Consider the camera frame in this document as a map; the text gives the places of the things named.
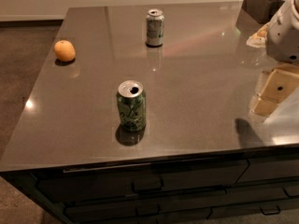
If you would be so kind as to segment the green soda can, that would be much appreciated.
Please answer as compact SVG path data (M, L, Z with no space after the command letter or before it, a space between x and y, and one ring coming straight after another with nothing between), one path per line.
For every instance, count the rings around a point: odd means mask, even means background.
M118 87L117 106L121 126L128 132L138 132L146 126L146 93L143 85L126 80Z

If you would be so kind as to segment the silver white soda can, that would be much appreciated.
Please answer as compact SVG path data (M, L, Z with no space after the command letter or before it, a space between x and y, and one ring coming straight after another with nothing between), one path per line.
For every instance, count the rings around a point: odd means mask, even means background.
M147 45L160 47L164 38L164 14L160 9L153 8L148 11L146 28Z

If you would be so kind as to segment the orange fruit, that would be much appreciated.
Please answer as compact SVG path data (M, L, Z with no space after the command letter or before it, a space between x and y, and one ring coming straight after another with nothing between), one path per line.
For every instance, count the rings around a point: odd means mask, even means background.
M67 40L56 42L54 45L54 53L58 60L65 63L71 62L76 56L72 43Z

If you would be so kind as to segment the upper left dark drawer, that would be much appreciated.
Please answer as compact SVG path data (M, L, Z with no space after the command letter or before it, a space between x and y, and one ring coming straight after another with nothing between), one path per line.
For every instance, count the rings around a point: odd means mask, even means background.
M168 163L131 170L77 172L40 180L36 187L54 203L85 202L161 191L234 184L246 161Z

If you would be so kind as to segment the dark drawer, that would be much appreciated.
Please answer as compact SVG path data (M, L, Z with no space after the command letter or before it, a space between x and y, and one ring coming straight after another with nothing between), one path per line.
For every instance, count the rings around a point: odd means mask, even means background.
M146 217L177 211L203 209L226 204L256 203L286 198L282 188L237 192L214 191L190 195L69 207L64 214L73 222L91 222L125 217Z
M85 202L161 191L234 184L246 161L168 163L131 170L77 172L40 180L36 187L54 203Z
M282 211L298 208L299 198L291 198L261 203L235 204L223 207L213 207L211 209L211 214L208 216L208 219L238 217L254 214L273 216L280 214Z
M278 155L249 159L249 167L238 182L264 181L299 176L298 155Z

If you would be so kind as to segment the lower left dark drawer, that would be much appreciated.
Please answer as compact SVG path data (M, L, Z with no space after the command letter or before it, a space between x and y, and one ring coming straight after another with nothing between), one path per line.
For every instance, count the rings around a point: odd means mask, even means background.
M64 214L73 222L91 222L125 217L146 217L177 211L203 209L226 204L256 203L286 198L282 188L237 192L214 191L190 195L69 207Z

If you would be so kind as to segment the upper right dark drawer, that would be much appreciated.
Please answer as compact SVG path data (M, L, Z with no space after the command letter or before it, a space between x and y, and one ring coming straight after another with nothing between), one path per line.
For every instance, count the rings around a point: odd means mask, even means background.
M238 182L264 181L299 176L298 155L278 155L249 159L249 167Z

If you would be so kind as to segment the lower right dark drawer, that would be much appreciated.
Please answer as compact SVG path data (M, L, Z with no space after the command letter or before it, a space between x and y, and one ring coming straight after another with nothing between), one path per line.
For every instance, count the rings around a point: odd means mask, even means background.
M299 198L291 198L261 203L235 204L223 207L213 207L211 209L211 214L208 216L208 219L238 217L254 214L273 216L280 214L282 211L298 208Z

